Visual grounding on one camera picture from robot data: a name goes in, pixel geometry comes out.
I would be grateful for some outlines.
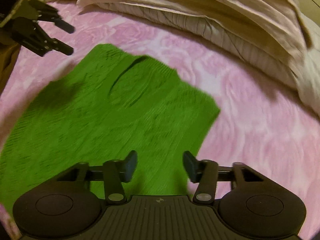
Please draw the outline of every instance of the screw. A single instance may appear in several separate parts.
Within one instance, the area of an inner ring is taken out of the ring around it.
[[[196,199],[199,201],[209,201],[211,199],[211,195],[207,193],[200,193],[196,195]]]
[[[111,201],[120,201],[124,199],[124,196],[119,193],[113,193],[108,196],[108,199],[110,199]]]

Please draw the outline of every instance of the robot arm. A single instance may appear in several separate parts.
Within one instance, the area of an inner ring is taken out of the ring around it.
[[[53,22],[68,33],[75,30],[62,20],[57,9],[39,0],[0,0],[0,29],[5,33],[2,36],[10,37],[41,57],[51,50],[66,55],[73,53],[72,47],[49,37],[38,21]],[[2,36],[0,43],[5,44]]]
[[[188,151],[182,160],[191,182],[199,183],[192,199],[127,198],[122,183],[131,181],[135,151],[101,166],[77,163],[17,199],[12,211],[20,240],[300,240],[306,208],[295,194],[244,163],[222,167]],[[90,191],[90,181],[103,181],[104,199]],[[231,184],[221,199],[218,181]]]

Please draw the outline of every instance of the bed sheet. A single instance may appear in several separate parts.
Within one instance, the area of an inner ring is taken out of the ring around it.
[[[307,207],[300,231],[309,239],[320,226],[320,124],[295,92],[202,38],[98,7],[53,3],[76,27],[68,34],[42,24],[51,36],[75,48],[72,56],[41,58],[23,48],[0,97],[0,143],[30,101],[50,81],[65,75],[97,44],[111,43],[132,54],[150,55],[213,96],[221,113],[198,153],[223,166],[243,162],[298,195]],[[188,184],[194,192],[196,185]],[[220,182],[217,197],[229,191]]]

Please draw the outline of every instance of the logo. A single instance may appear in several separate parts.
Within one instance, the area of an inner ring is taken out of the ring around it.
[[[163,199],[163,198],[157,198],[156,201],[157,201],[158,203],[162,203],[162,202],[164,201],[164,199]]]

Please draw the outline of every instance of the green towel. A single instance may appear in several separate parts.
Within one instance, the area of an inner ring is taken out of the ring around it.
[[[187,193],[182,153],[196,154],[217,117],[214,100],[147,56],[96,46],[51,82],[15,125],[0,156],[0,202],[83,161],[102,165],[138,152],[127,195]],[[104,198],[103,183],[91,191]]]

